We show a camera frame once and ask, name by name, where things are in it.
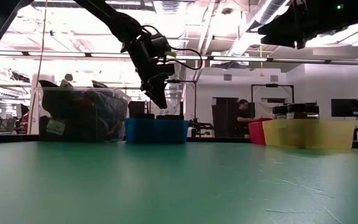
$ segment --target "person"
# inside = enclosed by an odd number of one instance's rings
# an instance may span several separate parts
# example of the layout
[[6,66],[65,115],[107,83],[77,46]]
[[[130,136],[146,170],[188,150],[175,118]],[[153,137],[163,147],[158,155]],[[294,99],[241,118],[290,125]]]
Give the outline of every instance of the person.
[[244,138],[246,134],[249,134],[248,124],[252,122],[252,118],[247,114],[247,108],[248,101],[244,99],[240,100],[236,120],[232,125],[230,133],[232,138]]

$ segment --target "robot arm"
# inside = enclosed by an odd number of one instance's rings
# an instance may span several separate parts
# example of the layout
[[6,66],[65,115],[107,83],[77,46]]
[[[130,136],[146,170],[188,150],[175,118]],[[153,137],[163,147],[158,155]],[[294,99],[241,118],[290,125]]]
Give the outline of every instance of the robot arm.
[[[16,17],[19,9],[28,6],[33,0],[0,0],[0,40]],[[162,34],[152,35],[134,18],[117,12],[104,0],[75,0],[104,22],[122,42],[121,52],[131,56],[142,84],[140,89],[160,108],[167,108],[165,100],[165,80],[175,73],[173,64],[159,63],[165,52],[171,51],[167,39]]]

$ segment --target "yellow bin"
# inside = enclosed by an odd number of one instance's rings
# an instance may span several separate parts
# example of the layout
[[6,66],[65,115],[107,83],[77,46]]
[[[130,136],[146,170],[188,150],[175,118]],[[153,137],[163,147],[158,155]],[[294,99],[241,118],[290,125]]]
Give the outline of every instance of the yellow bin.
[[276,119],[263,122],[267,146],[351,149],[355,121]]

